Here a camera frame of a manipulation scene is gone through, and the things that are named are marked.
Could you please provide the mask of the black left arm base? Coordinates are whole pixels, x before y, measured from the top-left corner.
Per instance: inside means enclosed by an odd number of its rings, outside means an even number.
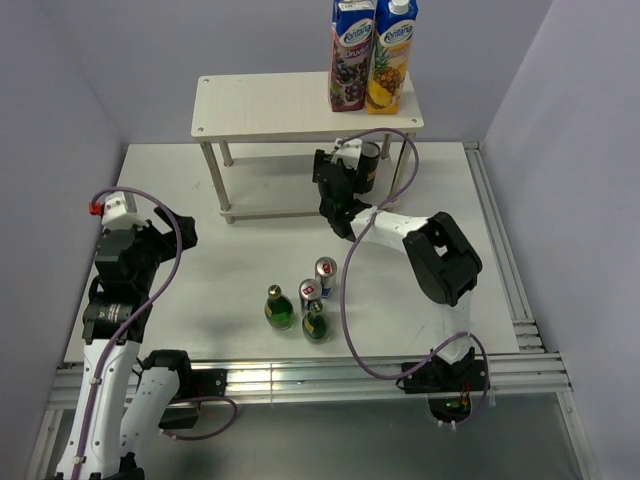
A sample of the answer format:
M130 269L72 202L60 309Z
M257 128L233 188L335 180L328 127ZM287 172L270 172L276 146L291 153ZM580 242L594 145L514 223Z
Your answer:
M121 425L123 435L157 431L177 441L201 441L214 438L233 425L238 405L225 395L227 371L195 370L181 373L168 367L151 367L143 371L136 394ZM216 430L199 435L185 435L193 428L206 403L225 403L231 416Z

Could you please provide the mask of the silver blue can front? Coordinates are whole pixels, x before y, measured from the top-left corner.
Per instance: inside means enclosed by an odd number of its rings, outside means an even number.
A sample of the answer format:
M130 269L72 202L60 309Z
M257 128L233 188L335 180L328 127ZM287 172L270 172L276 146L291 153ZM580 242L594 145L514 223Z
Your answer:
M313 278L304 279L298 287L298 295L300 299L301 314L305 315L309 311L311 303L321 299L322 286Z

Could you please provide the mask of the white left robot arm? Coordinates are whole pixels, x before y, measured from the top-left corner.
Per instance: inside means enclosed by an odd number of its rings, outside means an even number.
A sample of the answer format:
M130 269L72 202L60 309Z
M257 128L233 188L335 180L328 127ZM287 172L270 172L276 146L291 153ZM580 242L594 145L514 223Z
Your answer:
M193 393L195 375L183 350L155 350L140 363L139 386L125 402L129 378L144 339L159 266L178 262L196 246L195 220L161 207L169 226L160 232L129 207L96 205L103 232L96 247L97 274L82 315L83 376L70 437L57 479L141 479L141 449L174 399Z

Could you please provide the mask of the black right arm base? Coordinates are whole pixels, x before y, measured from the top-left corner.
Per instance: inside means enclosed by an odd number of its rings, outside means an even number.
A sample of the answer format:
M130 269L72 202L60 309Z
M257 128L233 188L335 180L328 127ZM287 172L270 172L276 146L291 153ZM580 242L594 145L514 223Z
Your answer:
M484 362L474 358L453 365L435 358L395 385L407 395L425 394L437 425L452 430L469 420L475 406L488 400L491 386Z

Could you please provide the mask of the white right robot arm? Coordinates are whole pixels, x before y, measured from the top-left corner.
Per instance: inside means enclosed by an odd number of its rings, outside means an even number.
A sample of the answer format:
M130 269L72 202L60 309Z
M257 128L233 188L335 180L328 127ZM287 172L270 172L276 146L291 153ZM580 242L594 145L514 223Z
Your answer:
M406 216L359 199L373 189L379 157L372 142L356 147L351 157L316 150L312 181L318 186L319 212L338 237L353 242L363 235L407 256L421 291L441 307L436 341L445 347L436 354L433 378L452 390L466 379L466 364L473 360L469 305L482 261L448 213Z

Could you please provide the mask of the green glass bottle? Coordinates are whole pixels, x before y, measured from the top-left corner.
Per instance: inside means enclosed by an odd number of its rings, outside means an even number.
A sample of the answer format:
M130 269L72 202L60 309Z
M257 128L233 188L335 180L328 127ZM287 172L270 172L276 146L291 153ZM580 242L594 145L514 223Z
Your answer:
M293 304L277 284L268 289L264 313L270 326L276 330L288 330L294 323Z
M328 340L329 323L320 300L314 300L309 304L308 310L302 318L302 332L311 343L320 344Z

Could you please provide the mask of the dark can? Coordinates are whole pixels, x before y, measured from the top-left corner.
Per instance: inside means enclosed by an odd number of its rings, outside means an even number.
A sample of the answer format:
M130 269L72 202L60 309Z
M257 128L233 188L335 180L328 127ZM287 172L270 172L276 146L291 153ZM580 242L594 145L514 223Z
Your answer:
M369 141L362 143L354 182L354 191L357 194L366 194L373 189L380 154L380 147L376 143Z

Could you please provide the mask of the silver blue can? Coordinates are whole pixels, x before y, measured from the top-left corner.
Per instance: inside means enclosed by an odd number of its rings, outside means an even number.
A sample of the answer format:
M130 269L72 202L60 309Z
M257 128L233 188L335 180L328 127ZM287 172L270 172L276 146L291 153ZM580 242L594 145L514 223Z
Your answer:
M338 266L336 261L328 256L319 258L315 263L315 280L321 286L321 297L328 298L335 286Z
M305 315L309 311L311 303L321 299L322 286L313 278L304 279L298 287L298 295L300 299L301 314Z

